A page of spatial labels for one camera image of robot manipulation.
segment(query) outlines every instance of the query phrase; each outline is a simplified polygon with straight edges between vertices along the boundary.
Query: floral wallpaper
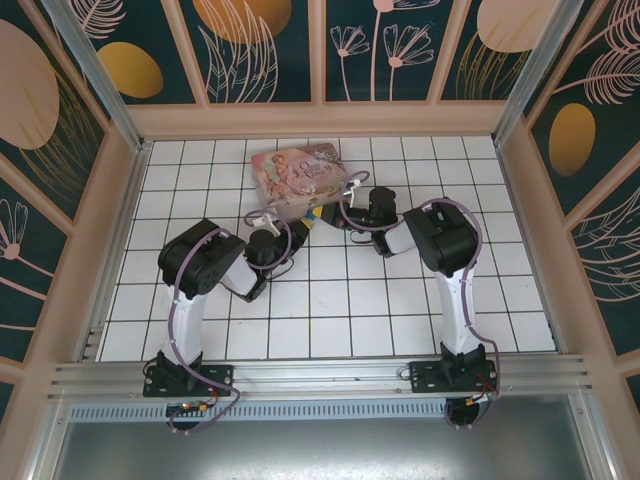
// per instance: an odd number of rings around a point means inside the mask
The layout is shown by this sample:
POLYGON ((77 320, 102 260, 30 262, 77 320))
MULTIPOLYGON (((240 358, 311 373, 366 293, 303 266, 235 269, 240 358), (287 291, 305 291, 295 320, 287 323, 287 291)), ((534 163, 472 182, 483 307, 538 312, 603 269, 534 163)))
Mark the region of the floral wallpaper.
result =
POLYGON ((66 240, 0 179, 0 357, 24 360, 66 240))
POLYGON ((307 0, 180 0, 210 103, 310 102, 307 0))
POLYGON ((102 127, 15 2, 0 3, 0 156, 75 217, 102 127))
POLYGON ((327 101, 425 100, 451 0, 327 2, 327 101))
POLYGON ((68 4, 126 104, 195 102, 160 0, 68 4))
POLYGON ((617 355, 640 348, 640 169, 572 231, 617 355))
POLYGON ((442 100, 506 100, 558 0, 472 0, 442 100))
POLYGON ((640 1, 608 3, 531 132, 568 214, 640 141, 640 1))

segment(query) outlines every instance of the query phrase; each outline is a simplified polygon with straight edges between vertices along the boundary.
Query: mounting plate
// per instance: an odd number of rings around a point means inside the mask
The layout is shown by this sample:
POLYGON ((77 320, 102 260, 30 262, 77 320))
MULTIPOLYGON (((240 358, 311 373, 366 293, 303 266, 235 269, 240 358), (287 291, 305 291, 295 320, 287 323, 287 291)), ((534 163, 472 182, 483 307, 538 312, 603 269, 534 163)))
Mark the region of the mounting plate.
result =
MULTIPOLYGON (((233 385, 232 365, 202 365, 199 373, 214 382, 223 383, 229 386, 233 385)), ((147 398, 210 397, 210 388, 211 387, 209 385, 198 381, 189 392, 184 385, 178 385, 175 382, 167 382, 166 377, 162 375, 162 369, 157 366, 153 366, 147 369, 147 376, 142 395, 147 398)), ((224 390, 222 388, 216 388, 215 390, 219 397, 228 397, 231 395, 229 390, 224 390)))
POLYGON ((440 361, 409 363, 413 393, 482 392, 482 382, 476 374, 481 374, 487 383, 495 388, 495 371, 495 363, 486 360, 479 368, 474 368, 467 375, 459 377, 455 385, 449 385, 442 372, 440 361))

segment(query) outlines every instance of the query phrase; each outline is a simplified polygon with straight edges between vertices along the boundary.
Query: cable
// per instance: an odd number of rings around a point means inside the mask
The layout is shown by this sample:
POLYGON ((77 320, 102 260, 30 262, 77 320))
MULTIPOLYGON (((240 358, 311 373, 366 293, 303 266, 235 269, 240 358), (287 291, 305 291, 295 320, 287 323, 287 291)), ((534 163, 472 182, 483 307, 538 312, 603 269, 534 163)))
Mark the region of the cable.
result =
POLYGON ((194 376, 195 378, 197 378, 201 382, 209 385, 210 387, 221 388, 223 390, 227 390, 227 391, 233 392, 233 393, 236 394, 236 397, 231 401, 231 403, 229 403, 229 405, 224 407, 211 420, 207 420, 206 422, 199 423, 195 427, 190 428, 188 430, 179 430, 174 425, 173 420, 175 419, 175 417, 177 415, 177 413, 174 413, 169 418, 169 426, 171 427, 171 430, 173 431, 173 433, 180 432, 183 435, 189 435, 190 433, 196 433, 196 432, 199 432, 201 430, 204 430, 207 427, 210 427, 215 422, 217 422, 220 417, 222 417, 231 408, 233 408, 233 406, 236 403, 238 403, 238 401, 240 400, 240 396, 242 395, 240 390, 238 390, 237 388, 235 388, 235 387, 233 387, 231 385, 225 385, 224 383, 218 383, 218 382, 215 382, 213 380, 210 380, 207 377, 205 377, 205 376, 199 374, 198 372, 196 372, 193 368, 191 368, 184 361, 184 358, 182 358, 182 355, 180 354, 180 350, 178 350, 178 347, 176 346, 175 335, 173 334, 173 321, 174 321, 174 317, 175 317, 175 313, 176 313, 176 308, 178 306, 178 303, 180 302, 180 282, 182 281, 182 276, 184 275, 184 271, 186 270, 187 266, 189 265, 189 262, 191 261, 191 259, 193 259, 193 257, 195 256, 196 252, 200 249, 200 247, 202 247, 202 245, 207 243, 211 238, 213 238, 215 235, 218 235, 218 234, 224 234, 224 235, 227 235, 227 236, 231 235, 224 228, 216 228, 215 230, 212 230, 211 232, 207 233, 204 237, 202 237, 200 240, 198 240, 198 242, 193 246, 193 248, 189 251, 189 253, 185 257, 184 261, 180 265, 180 268, 178 269, 178 274, 176 275, 175 286, 174 286, 174 289, 173 289, 173 301, 171 302, 171 310, 169 311, 169 327, 168 327, 169 328, 169 340, 170 340, 170 343, 171 343, 171 349, 173 350, 174 355, 178 359, 178 363, 180 363, 180 365, 189 374, 191 374, 192 376, 194 376))
MULTIPOLYGON (((363 178, 360 179, 361 182, 366 181, 370 174, 369 172, 367 172, 366 170, 360 170, 356 173, 354 173, 353 175, 351 175, 343 184, 342 187, 342 191, 341 191, 341 197, 344 197, 345 194, 347 193, 348 189, 347 186, 349 185, 349 183, 351 183, 353 180, 355 180, 356 178, 362 176, 363 178)), ((433 203, 446 203, 449 205, 453 205, 454 207, 459 208, 460 210, 462 210, 462 212, 464 214, 466 214, 471 221, 473 222, 473 225, 476 229, 477 235, 478 235, 478 245, 476 247, 476 251, 473 254, 473 257, 471 257, 471 260, 469 261, 469 264, 465 267, 465 269, 462 272, 462 279, 461 279, 461 289, 460 289, 460 293, 462 295, 462 312, 463 312, 463 316, 464 316, 464 321, 465 324, 467 325, 467 328, 469 329, 469 331, 471 332, 471 334, 476 337, 480 342, 484 342, 484 343, 488 343, 489 345, 491 345, 494 349, 494 353, 496 356, 496 388, 495 388, 495 392, 497 395, 500 394, 500 352, 498 351, 498 344, 494 341, 491 340, 489 338, 485 338, 482 335, 480 335, 475 328, 473 328, 473 325, 471 325, 471 316, 469 313, 469 305, 467 304, 467 280, 469 277, 469 273, 471 272, 471 270, 473 269, 473 267, 475 266, 476 262, 478 261, 478 257, 480 257, 480 252, 482 251, 482 245, 483 245, 483 238, 482 238, 482 228, 480 226, 480 222, 478 221, 478 219, 476 218, 476 216, 473 214, 473 212, 471 212, 471 210, 469 210, 467 207, 465 207, 463 204, 461 204, 460 202, 457 202, 455 200, 452 200, 450 198, 435 198, 432 200, 427 200, 426 202, 424 202, 422 205, 420 205, 420 208, 422 210, 424 210, 426 207, 428 207, 429 205, 433 204, 433 203)), ((380 232, 380 231, 386 231, 389 230, 391 228, 397 227, 398 225, 400 225, 402 222, 404 222, 404 219, 399 220, 398 222, 392 224, 392 225, 388 225, 385 227, 365 227, 363 225, 358 225, 357 223, 355 223, 354 221, 352 221, 348 215, 347 212, 345 211, 344 208, 344 200, 343 198, 340 198, 339 201, 339 205, 340 205, 340 212, 342 213, 342 216, 344 217, 345 221, 347 223, 349 223, 351 226, 353 226, 354 228, 357 228, 361 231, 365 231, 365 232, 380 232)), ((491 402, 489 405, 489 408, 487 410, 487 412, 483 415, 482 418, 484 418, 489 411, 493 408, 493 403, 491 402)), ((447 422, 454 426, 455 428, 459 428, 459 426, 456 426, 453 424, 453 422, 451 421, 451 418, 449 416, 451 411, 451 405, 449 404, 449 402, 447 402, 447 404, 445 405, 445 418, 447 420, 447 422)))
POLYGON ((291 271, 291 269, 295 266, 296 264, 296 259, 291 257, 289 260, 291 260, 291 266, 289 268, 287 268, 284 272, 280 272, 278 275, 276 275, 275 277, 269 277, 269 280, 275 280, 276 278, 280 278, 282 275, 285 275, 287 273, 289 273, 291 271))
POLYGON ((340 205, 340 213, 342 213, 345 221, 353 228, 362 232, 384 232, 385 230, 389 230, 400 225, 404 220, 398 220, 396 223, 392 223, 391 225, 386 225, 384 227, 366 227, 364 225, 358 225, 356 222, 349 218, 349 216, 347 215, 347 211, 344 208, 344 196, 349 191, 347 188, 348 185, 360 175, 363 176, 363 178, 360 179, 360 182, 365 182, 367 178, 371 176, 366 170, 360 170, 359 172, 356 172, 349 178, 347 178, 347 180, 342 184, 342 190, 340 192, 340 200, 338 201, 338 204, 340 205))
POLYGON ((276 268, 278 265, 280 265, 281 263, 285 262, 287 260, 287 257, 289 256, 289 252, 291 251, 291 237, 292 237, 292 233, 291 233, 291 227, 289 227, 289 224, 287 223, 287 221, 282 218, 280 215, 278 215, 276 212, 272 212, 270 210, 252 210, 249 213, 247 213, 244 216, 244 224, 247 225, 248 227, 253 227, 254 225, 252 223, 249 223, 249 218, 256 214, 256 213, 261 213, 262 215, 264 214, 268 214, 268 215, 273 215, 274 217, 276 217, 278 220, 280 220, 280 223, 282 223, 284 225, 284 229, 287 231, 287 248, 284 249, 284 253, 282 254, 282 256, 276 260, 273 263, 270 263, 269 265, 254 265, 253 263, 247 261, 247 265, 249 265, 251 268, 254 268, 256 270, 270 270, 272 268, 276 268))
POLYGON ((151 360, 149 360, 147 363, 144 364, 144 366, 142 367, 142 374, 146 377, 147 376, 147 368, 149 368, 149 365, 151 365, 153 362, 155 362, 158 359, 158 357, 153 357, 151 360))
MULTIPOLYGON (((421 209, 425 209, 426 207, 428 207, 429 205, 433 204, 433 203, 446 203, 449 205, 453 205, 454 207, 459 208, 460 210, 462 210, 462 212, 464 214, 466 214, 471 221, 473 222, 473 225, 476 229, 477 235, 478 235, 478 246, 476 247, 476 251, 473 254, 473 257, 471 257, 471 260, 469 261, 469 264, 465 267, 465 269, 462 272, 462 279, 461 279, 461 288, 460 288, 460 294, 462 295, 462 312, 464 315, 464 321, 467 325, 467 328, 469 329, 469 331, 471 332, 471 334, 476 337, 478 340, 480 340, 481 342, 484 343, 488 343, 489 345, 491 345, 493 347, 495 356, 496 356, 496 388, 495 388, 495 392, 497 395, 500 395, 500 352, 498 351, 498 344, 494 341, 491 340, 490 338, 486 338, 483 337, 482 335, 480 335, 475 328, 473 328, 473 325, 471 325, 471 316, 469 313, 469 305, 467 304, 467 279, 469 277, 469 273, 471 272, 471 270, 473 269, 473 267, 475 266, 476 262, 478 261, 478 257, 480 257, 480 252, 482 251, 482 245, 483 245, 483 238, 482 238, 482 228, 480 227, 480 222, 478 221, 478 219, 476 218, 476 216, 471 212, 471 210, 469 210, 467 207, 465 207, 464 205, 462 205, 460 202, 456 202, 455 200, 451 200, 450 198, 436 198, 433 200, 428 200, 426 202, 424 202, 422 205, 420 205, 421 209)), ((487 414, 491 411, 491 409, 493 408, 493 404, 495 402, 491 402, 489 404, 489 407, 487 409, 487 411, 485 412, 485 414, 479 419, 476 420, 475 422, 472 422, 472 424, 468 425, 469 428, 471 428, 471 425, 477 424, 482 418, 486 417, 487 414)), ((445 406, 445 418, 447 419, 447 422, 450 423, 451 425, 453 425, 453 422, 451 422, 451 418, 448 418, 447 415, 451 410, 451 405, 449 405, 449 408, 446 408, 445 406)))
POLYGON ((354 233, 358 233, 355 230, 351 230, 351 233, 349 234, 349 239, 351 240, 351 243, 355 243, 356 245, 371 245, 373 243, 373 240, 354 240, 353 239, 353 234, 354 233))

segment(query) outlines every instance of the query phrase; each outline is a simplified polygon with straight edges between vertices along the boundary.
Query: metal sheet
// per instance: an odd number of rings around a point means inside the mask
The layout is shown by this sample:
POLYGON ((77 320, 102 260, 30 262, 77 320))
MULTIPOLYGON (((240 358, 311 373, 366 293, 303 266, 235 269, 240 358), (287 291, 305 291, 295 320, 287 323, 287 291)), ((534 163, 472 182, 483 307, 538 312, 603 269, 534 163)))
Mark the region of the metal sheet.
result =
POLYGON ((510 397, 471 431, 442 419, 72 424, 57 479, 588 479, 563 397, 510 397))

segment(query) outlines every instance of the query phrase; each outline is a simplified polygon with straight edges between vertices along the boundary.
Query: pink tin box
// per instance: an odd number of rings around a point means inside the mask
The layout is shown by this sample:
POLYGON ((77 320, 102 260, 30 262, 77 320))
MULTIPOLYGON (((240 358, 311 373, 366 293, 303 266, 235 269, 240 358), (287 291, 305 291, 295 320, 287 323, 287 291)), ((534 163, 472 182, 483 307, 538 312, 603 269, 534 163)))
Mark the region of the pink tin box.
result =
POLYGON ((254 155, 251 165, 262 204, 287 220, 304 217, 316 205, 337 202, 349 177, 330 143, 254 155))

